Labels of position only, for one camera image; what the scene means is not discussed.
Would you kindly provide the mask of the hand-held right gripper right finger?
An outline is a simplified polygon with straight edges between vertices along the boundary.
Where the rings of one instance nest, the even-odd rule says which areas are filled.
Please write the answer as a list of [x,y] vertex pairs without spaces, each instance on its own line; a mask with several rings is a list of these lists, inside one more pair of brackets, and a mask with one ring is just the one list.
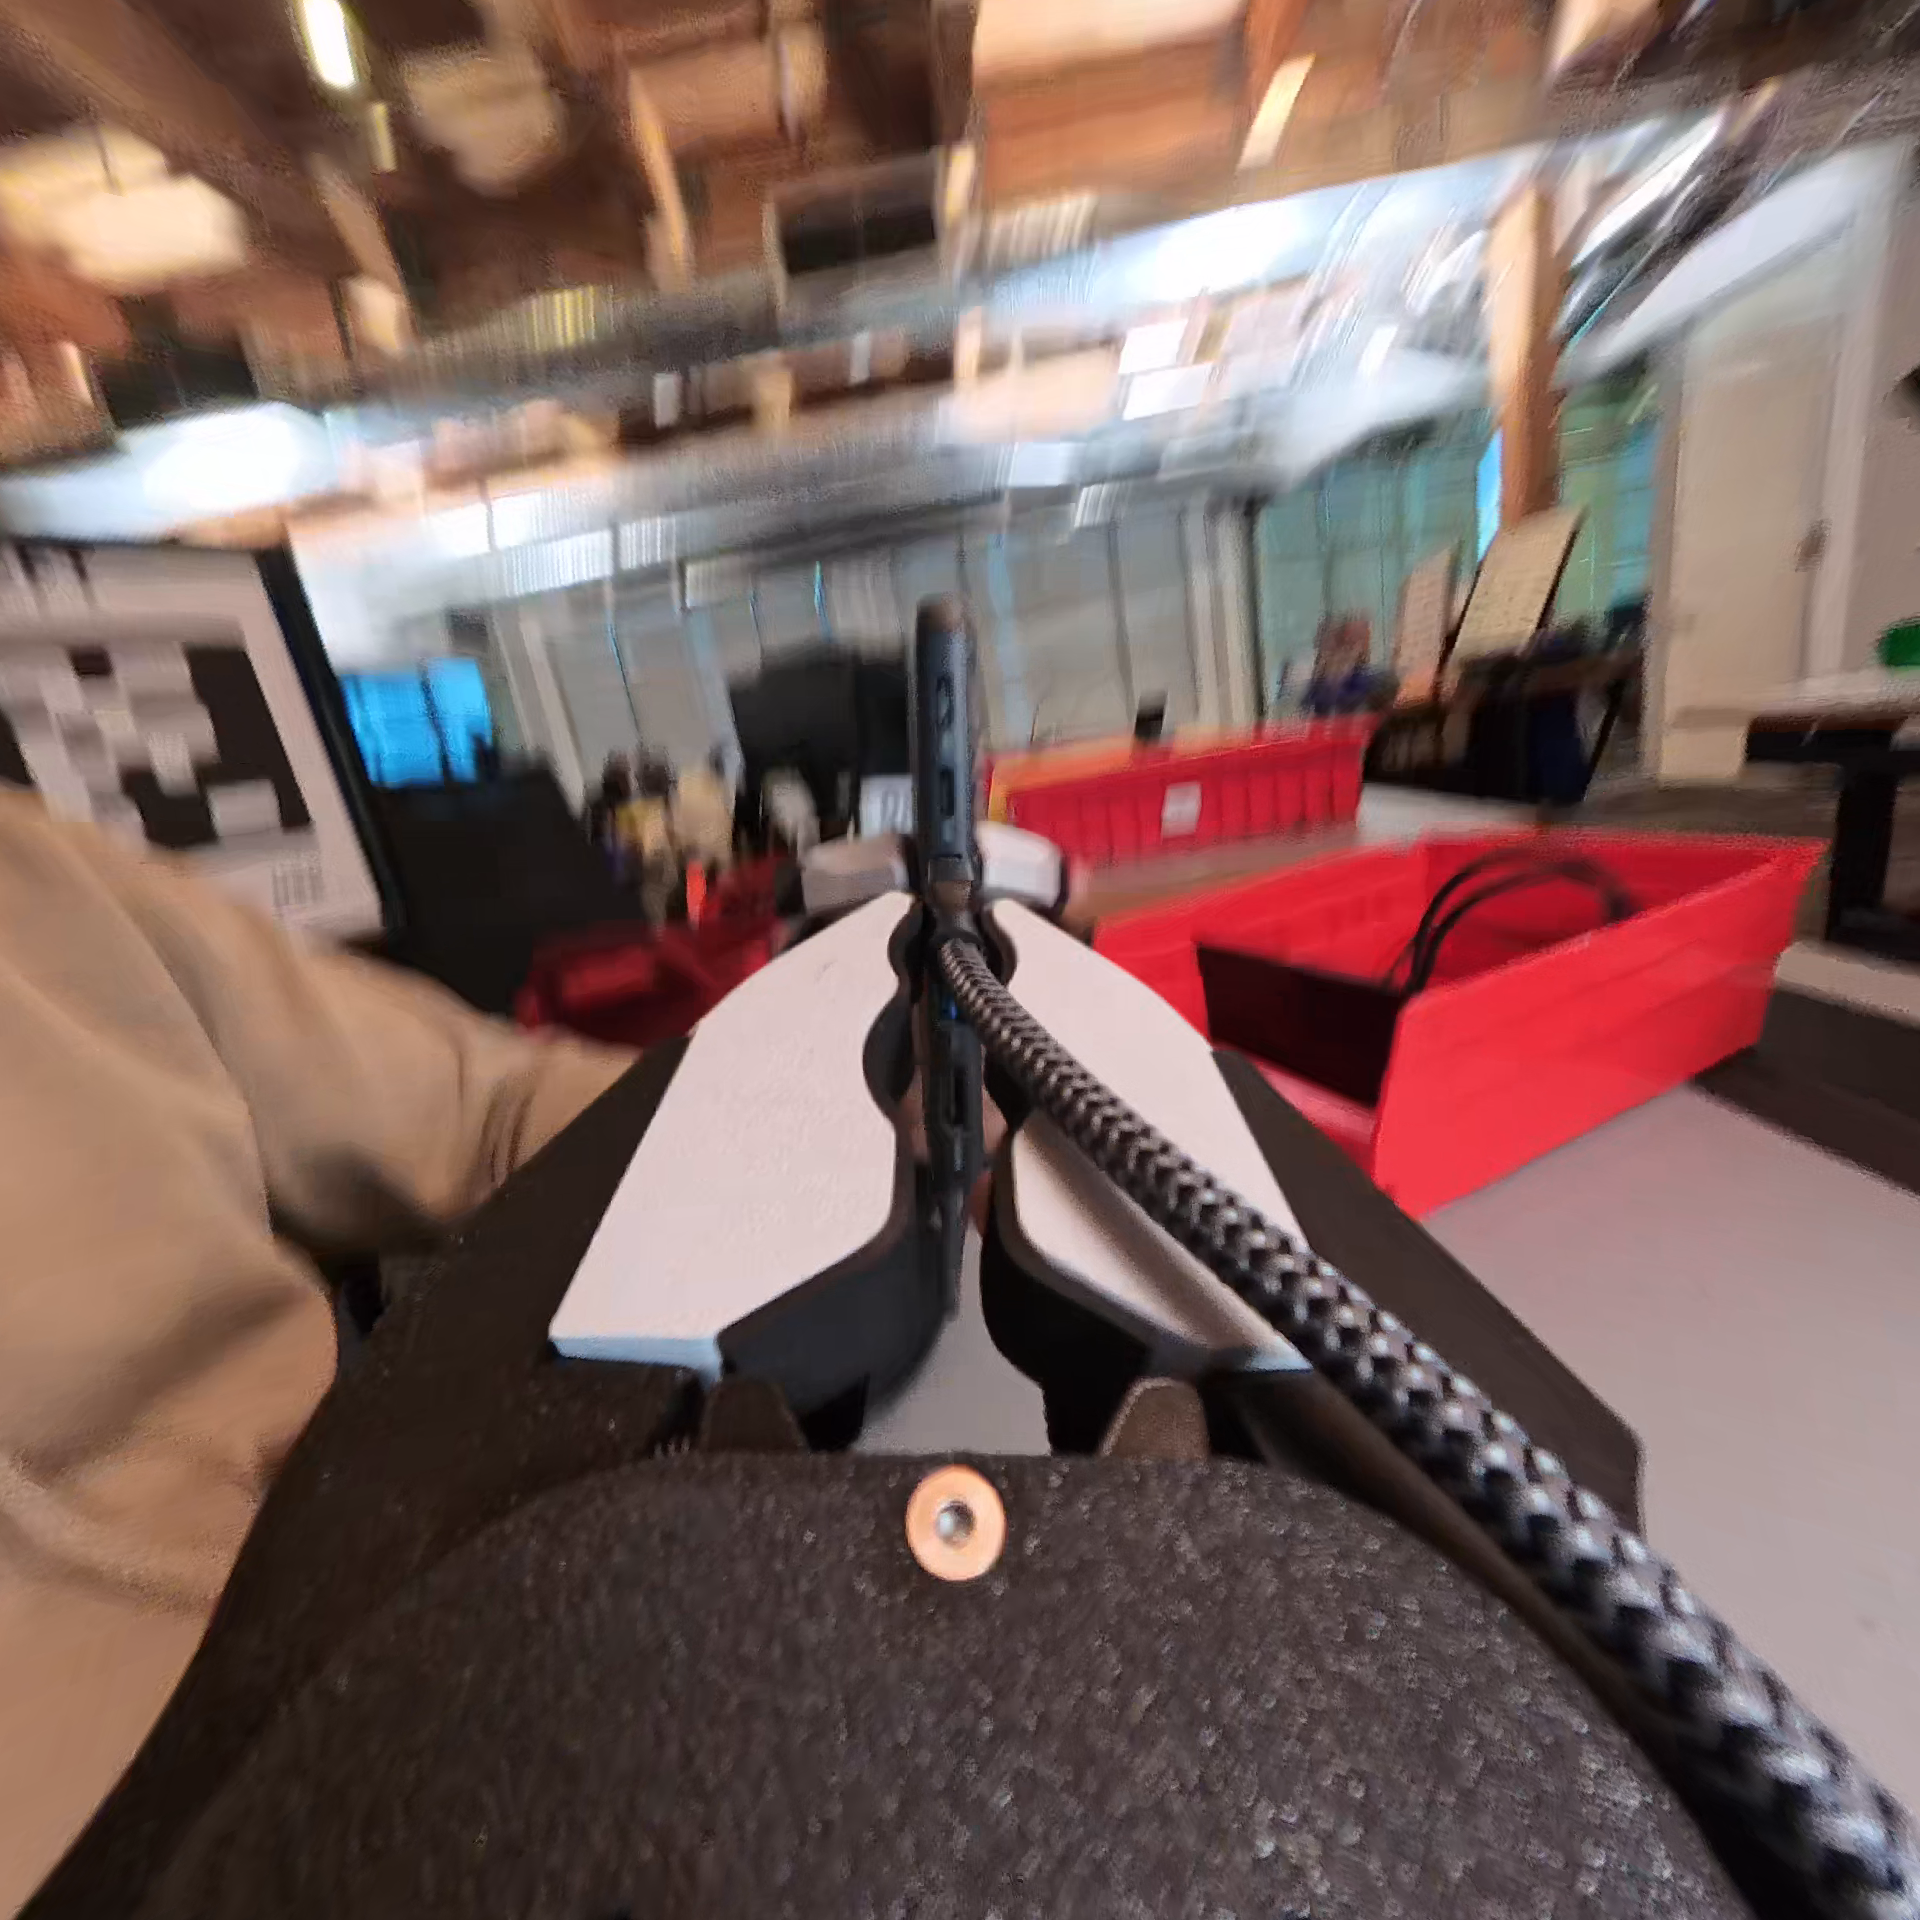
[[[1211,1045],[1161,995],[1030,905],[982,916],[1013,998],[1186,1157],[1300,1228]],[[1145,1379],[1186,1382],[1210,1429],[1302,1429],[1307,1362],[1027,1100],[1007,1117],[981,1266],[990,1332],[1047,1429],[1108,1429]]]

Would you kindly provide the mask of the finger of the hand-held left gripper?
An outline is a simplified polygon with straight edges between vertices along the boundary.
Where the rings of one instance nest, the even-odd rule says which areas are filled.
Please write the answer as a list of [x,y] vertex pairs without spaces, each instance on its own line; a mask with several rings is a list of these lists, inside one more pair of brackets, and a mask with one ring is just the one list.
[[914,896],[914,852],[906,838],[833,838],[801,860],[802,913],[811,921],[838,918],[887,896]]
[[978,891],[1028,907],[1063,907],[1071,891],[1069,858],[1047,837],[1014,825],[977,829]]

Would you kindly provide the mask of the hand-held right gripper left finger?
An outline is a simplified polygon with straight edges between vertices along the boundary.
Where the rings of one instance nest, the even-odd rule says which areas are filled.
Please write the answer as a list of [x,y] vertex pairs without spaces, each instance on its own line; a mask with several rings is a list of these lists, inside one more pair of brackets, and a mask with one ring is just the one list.
[[914,1065],[908,894],[814,931],[677,1052],[559,1305],[569,1360],[895,1400],[941,1330],[941,1256],[899,1115]]

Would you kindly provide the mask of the black rounded USB hub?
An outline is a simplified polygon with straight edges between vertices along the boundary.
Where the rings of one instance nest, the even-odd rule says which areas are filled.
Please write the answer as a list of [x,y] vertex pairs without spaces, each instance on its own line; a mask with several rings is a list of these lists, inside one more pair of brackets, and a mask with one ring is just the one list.
[[955,1314],[972,1210],[988,1174],[986,1057],[953,995],[943,955],[978,946],[977,900],[977,659],[970,612],[953,597],[919,603],[909,650],[909,774],[914,786],[913,869],[919,888],[917,1048],[926,1142],[922,1230]]

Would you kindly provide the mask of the red plastic bin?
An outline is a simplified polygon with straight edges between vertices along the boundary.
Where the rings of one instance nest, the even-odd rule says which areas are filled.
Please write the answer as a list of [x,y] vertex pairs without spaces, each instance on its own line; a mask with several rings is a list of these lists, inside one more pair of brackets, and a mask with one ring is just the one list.
[[1159,900],[1094,948],[1205,1040],[1194,948],[1404,987],[1374,1109],[1234,1050],[1426,1217],[1761,1040],[1820,849],[1707,832],[1429,832]]

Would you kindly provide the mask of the person's left forearm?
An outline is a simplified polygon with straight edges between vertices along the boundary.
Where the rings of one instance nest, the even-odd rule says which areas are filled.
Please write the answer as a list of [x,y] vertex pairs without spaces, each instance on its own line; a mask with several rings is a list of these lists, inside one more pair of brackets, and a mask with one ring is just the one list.
[[271,1212],[327,1244],[436,1228],[483,1204],[637,1065],[522,1030],[442,985],[311,944],[170,854],[4,792],[4,958],[30,941],[105,987],[118,1040],[182,1020],[238,1093]]

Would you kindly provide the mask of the black monitor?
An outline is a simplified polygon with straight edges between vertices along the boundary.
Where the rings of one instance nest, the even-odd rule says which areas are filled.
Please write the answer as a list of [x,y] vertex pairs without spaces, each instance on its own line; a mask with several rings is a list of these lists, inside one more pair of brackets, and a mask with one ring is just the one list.
[[727,682],[743,784],[798,778],[822,838],[858,828],[870,780],[909,774],[908,665],[900,652],[818,644]]

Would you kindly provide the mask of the red crate on far table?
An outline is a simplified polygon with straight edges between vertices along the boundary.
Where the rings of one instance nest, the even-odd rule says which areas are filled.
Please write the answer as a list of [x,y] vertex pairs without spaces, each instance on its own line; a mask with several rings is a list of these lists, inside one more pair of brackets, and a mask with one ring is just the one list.
[[1377,730],[1354,713],[1007,752],[988,774],[988,816],[1091,870],[1347,825]]

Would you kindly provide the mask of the red tote bag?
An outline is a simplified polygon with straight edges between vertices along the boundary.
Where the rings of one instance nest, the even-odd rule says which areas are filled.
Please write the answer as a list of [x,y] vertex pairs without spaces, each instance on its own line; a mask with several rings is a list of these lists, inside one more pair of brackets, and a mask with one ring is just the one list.
[[787,873],[777,858],[750,860],[707,883],[697,918],[543,939],[513,1003],[516,1024],[633,1050],[684,1037],[775,955]]

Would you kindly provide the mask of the black bin divider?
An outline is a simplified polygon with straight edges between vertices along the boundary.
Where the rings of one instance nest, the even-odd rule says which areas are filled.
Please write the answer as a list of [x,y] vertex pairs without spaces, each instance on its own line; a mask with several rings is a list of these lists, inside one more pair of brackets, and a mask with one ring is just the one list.
[[1404,987],[1213,944],[1194,958],[1213,1045],[1355,1106],[1378,1104]]

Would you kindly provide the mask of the black office chair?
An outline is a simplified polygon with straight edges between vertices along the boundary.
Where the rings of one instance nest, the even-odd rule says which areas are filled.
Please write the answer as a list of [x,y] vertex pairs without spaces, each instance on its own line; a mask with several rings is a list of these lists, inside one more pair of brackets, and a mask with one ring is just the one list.
[[540,762],[463,784],[367,792],[380,955],[507,1018],[541,948],[639,921],[639,904]]

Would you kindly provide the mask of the paper sheet board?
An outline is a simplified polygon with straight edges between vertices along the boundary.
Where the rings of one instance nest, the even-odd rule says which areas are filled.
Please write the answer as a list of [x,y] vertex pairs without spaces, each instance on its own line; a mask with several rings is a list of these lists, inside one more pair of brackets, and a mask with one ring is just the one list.
[[1585,507],[1553,507],[1502,525],[1479,561],[1450,661],[1513,657],[1553,614]]
[[1399,592],[1390,667],[1404,688],[1433,684],[1450,657],[1455,624],[1455,545],[1419,561]]

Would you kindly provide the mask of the framed marker sign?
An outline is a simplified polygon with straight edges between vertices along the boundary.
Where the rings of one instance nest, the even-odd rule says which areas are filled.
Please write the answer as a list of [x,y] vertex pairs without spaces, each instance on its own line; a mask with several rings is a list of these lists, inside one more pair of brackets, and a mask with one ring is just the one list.
[[2,542],[4,786],[278,924],[394,913],[365,763],[291,546]]

